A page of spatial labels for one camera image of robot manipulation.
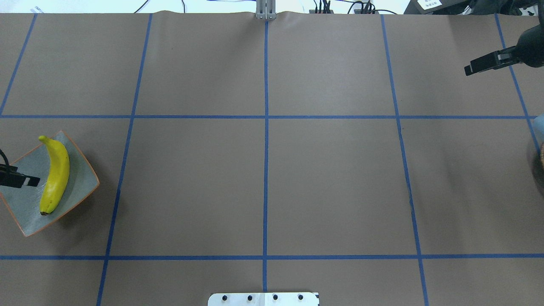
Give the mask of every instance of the metal clamp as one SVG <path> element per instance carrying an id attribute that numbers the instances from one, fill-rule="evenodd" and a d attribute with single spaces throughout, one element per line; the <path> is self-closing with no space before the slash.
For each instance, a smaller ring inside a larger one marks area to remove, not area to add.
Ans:
<path id="1" fill-rule="evenodd" d="M 276 19 L 276 0 L 257 0 L 255 17 L 260 20 Z"/>

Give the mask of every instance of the table surface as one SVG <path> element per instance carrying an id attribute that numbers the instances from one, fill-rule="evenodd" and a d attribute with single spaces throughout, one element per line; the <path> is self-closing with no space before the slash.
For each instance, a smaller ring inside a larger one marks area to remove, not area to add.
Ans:
<path id="1" fill-rule="evenodd" d="M 319 292 L 322 305 L 544 300 L 530 162 L 544 70 L 463 71 L 537 18 L 0 24 L 0 147 L 14 160 L 64 130 L 101 180 L 28 238 L 0 206 L 3 303 L 206 305 L 214 292 L 260 291 Z"/>

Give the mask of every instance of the square plate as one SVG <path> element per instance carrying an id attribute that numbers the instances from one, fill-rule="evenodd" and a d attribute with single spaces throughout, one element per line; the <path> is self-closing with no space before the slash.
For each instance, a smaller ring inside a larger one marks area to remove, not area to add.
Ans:
<path id="1" fill-rule="evenodd" d="M 18 172 L 41 178 L 38 187 L 0 187 L 3 200 L 17 225 L 25 236 L 30 236 L 57 221 L 88 197 L 100 182 L 89 161 L 68 135 L 59 131 L 52 139 L 64 144 L 70 158 L 70 177 L 63 197 L 57 208 L 49 215 L 42 216 L 38 209 L 49 174 L 49 154 L 41 144 L 19 158 L 13 166 Z"/>

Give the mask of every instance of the banana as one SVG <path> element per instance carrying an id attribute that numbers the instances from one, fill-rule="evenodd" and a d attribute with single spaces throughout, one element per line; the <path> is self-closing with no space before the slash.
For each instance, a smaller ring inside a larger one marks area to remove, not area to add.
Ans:
<path id="1" fill-rule="evenodd" d="M 47 148 L 51 161 L 49 176 L 40 200 L 40 214 L 45 216 L 57 208 L 60 199 L 63 197 L 64 189 L 66 189 L 68 183 L 68 176 L 70 175 L 70 159 L 66 147 L 61 142 L 46 136 L 40 136 L 38 139 Z"/>

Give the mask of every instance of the sticker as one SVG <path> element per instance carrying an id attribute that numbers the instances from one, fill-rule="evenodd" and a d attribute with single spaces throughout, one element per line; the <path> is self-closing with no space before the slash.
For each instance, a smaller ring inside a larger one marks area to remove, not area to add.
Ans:
<path id="1" fill-rule="evenodd" d="M 421 5 L 421 8 L 424 10 L 432 9 L 442 5 L 440 0 L 417 0 L 417 3 Z"/>

